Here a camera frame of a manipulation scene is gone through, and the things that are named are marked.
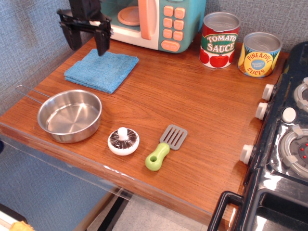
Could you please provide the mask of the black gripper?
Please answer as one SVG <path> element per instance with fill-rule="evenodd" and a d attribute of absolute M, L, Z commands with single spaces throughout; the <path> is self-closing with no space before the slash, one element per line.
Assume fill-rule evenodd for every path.
<path fill-rule="evenodd" d="M 78 50 L 82 45 L 80 31 L 94 32 L 98 55 L 102 56 L 110 48 L 111 18 L 100 10 L 91 13 L 73 15 L 70 9 L 57 11 L 60 26 L 69 47 Z"/>

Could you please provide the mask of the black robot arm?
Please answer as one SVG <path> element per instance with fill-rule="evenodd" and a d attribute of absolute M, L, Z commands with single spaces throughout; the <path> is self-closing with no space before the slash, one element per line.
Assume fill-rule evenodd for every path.
<path fill-rule="evenodd" d="M 99 56 L 110 48 L 111 18 L 101 12 L 99 0 L 71 0 L 70 9 L 58 9 L 60 27 L 69 47 L 76 51 L 82 46 L 81 32 L 92 33 Z"/>

